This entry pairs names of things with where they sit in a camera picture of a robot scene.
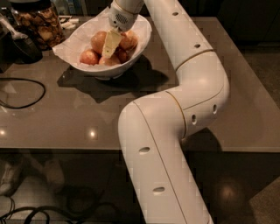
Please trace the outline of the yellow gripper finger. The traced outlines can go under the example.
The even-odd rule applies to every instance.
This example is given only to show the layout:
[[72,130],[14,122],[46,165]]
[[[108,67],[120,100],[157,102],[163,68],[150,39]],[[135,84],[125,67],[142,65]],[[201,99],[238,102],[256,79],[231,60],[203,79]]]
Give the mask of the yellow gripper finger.
[[110,58],[114,54],[122,39],[123,35],[117,28],[109,30],[105,38],[101,55],[105,58]]

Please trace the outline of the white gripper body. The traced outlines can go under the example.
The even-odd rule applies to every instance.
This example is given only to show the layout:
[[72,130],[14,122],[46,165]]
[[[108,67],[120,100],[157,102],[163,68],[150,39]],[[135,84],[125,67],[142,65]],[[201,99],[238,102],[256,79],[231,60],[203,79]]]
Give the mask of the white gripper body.
[[108,21],[122,32],[128,31],[144,6],[144,0],[113,0],[108,13]]

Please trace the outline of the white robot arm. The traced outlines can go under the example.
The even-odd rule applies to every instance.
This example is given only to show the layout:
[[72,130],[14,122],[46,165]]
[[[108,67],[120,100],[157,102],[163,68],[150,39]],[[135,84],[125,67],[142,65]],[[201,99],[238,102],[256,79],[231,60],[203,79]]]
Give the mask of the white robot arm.
[[178,85],[129,103],[119,142],[146,224],[214,224],[180,142],[217,117],[229,96],[214,49],[178,0],[113,0],[108,17],[123,31],[147,8]]

